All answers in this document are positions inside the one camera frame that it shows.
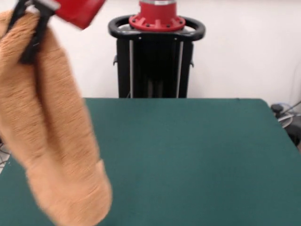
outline cable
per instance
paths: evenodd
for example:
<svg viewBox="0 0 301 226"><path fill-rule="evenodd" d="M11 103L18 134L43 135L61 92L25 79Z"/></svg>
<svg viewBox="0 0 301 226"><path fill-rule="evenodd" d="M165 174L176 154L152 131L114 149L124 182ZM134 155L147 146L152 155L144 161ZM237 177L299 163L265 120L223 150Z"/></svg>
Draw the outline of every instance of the cable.
<svg viewBox="0 0 301 226"><path fill-rule="evenodd" d="M277 105L282 105L282 106L286 106L288 108L292 108L291 105L287 104L287 103L277 103Z"/></svg>
<svg viewBox="0 0 301 226"><path fill-rule="evenodd" d="M1 156L1 154L0 154L0 160L1 160L1 162L4 162L4 160L3 160L2 156Z"/></svg>
<svg viewBox="0 0 301 226"><path fill-rule="evenodd" d="M4 143L0 144L0 152L2 152L2 153L4 153L4 154L10 155L9 152L5 152L5 151L2 150L3 146L4 146Z"/></svg>
<svg viewBox="0 0 301 226"><path fill-rule="evenodd" d="M285 110L284 112L281 113L280 116L285 115L285 113L288 113L290 110L294 109L295 107L297 107L298 105L301 104L301 101L299 101L298 103L296 103L295 105L293 105L292 107L290 107L289 109Z"/></svg>
<svg viewBox="0 0 301 226"><path fill-rule="evenodd" d="M301 117L301 114L290 114L290 115L284 116L282 118L279 118L278 122L282 122L286 119L291 119L291 118L295 118L295 117Z"/></svg>
<svg viewBox="0 0 301 226"><path fill-rule="evenodd" d="M283 124L282 125L282 128L286 128L286 127L288 127L289 125L291 125L292 124L292 122L293 122L293 117L292 118L290 118L290 120L287 122L287 123L285 123L285 124Z"/></svg>
<svg viewBox="0 0 301 226"><path fill-rule="evenodd" d="M0 165L7 163L8 160L0 162Z"/></svg>

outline red robot part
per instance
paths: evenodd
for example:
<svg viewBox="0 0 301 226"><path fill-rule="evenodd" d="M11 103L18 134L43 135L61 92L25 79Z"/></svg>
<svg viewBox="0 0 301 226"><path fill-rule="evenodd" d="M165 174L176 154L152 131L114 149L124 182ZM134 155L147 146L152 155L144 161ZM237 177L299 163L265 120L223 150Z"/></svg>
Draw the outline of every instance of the red robot part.
<svg viewBox="0 0 301 226"><path fill-rule="evenodd" d="M176 0L140 0L141 12L129 23L137 30L174 32L184 28L186 21L177 16Z"/></svg>
<svg viewBox="0 0 301 226"><path fill-rule="evenodd" d="M106 0L56 0L60 8L55 14L63 20L86 29Z"/></svg>

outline metal rod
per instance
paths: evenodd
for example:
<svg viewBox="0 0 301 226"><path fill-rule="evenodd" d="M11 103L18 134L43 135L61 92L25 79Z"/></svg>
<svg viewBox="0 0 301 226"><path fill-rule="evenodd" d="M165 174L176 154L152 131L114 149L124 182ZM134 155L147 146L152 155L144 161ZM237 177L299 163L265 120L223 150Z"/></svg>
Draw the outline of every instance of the metal rod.
<svg viewBox="0 0 301 226"><path fill-rule="evenodd" d="M180 43L180 54L179 54L177 96L176 96L176 98L180 97L180 83L181 83L181 72L182 72L183 48L184 48L184 42L181 41L181 43Z"/></svg>
<svg viewBox="0 0 301 226"><path fill-rule="evenodd" d="M130 93L134 98L134 41L130 40Z"/></svg>

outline black metal frame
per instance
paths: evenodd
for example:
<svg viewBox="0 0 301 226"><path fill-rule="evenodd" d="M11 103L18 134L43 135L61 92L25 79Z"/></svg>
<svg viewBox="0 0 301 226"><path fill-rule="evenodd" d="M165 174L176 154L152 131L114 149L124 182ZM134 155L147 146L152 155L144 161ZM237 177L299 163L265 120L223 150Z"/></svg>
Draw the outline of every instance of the black metal frame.
<svg viewBox="0 0 301 226"><path fill-rule="evenodd" d="M109 23L109 33L117 38L119 97L186 98L192 42L204 37L205 26L184 17L194 31L146 32L131 27L130 16Z"/></svg>
<svg viewBox="0 0 301 226"><path fill-rule="evenodd" d="M40 18L38 24L35 28L35 33L27 45L26 49L24 50L20 62L22 64L33 64L35 60L35 55L40 48L40 43L44 38L47 24L50 18L55 14L54 10L48 8L47 6L43 5L39 1L32 0L32 5L40 12ZM25 15L25 11L28 8L27 0L19 0L15 6L13 11L12 17L8 23L8 28L6 30L6 34L13 28L14 24Z"/></svg>

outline black handle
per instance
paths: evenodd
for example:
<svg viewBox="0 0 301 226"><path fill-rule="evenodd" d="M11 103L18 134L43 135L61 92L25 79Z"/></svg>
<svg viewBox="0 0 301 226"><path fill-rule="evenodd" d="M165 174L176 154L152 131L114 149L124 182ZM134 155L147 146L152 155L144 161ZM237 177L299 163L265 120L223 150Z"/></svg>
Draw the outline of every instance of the black handle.
<svg viewBox="0 0 301 226"><path fill-rule="evenodd" d="M23 54L21 55L20 62L22 64L32 64L34 63L35 55L39 50L40 43L42 42L46 29L47 24L49 22L49 19L51 16L53 16L55 13L53 10L49 9L47 6L44 6L42 3L40 3L37 0L34 0L32 4L35 6L36 9L40 11L40 19L38 21L38 24L35 28L35 33L30 41L30 43L27 45L26 49L24 50ZM28 8L28 0L19 0L18 3L15 6L14 12L12 14L12 17L8 23L8 28L6 33L8 33L15 23L25 15L25 11Z"/></svg>
<svg viewBox="0 0 301 226"><path fill-rule="evenodd" d="M178 40L178 41L198 41L206 33L205 26L198 20L183 17L186 20L186 26L195 29L194 31L176 31L176 32L145 32L136 29L123 30L120 27L129 24L129 16L117 17L109 23L109 33L117 39L127 40Z"/></svg>

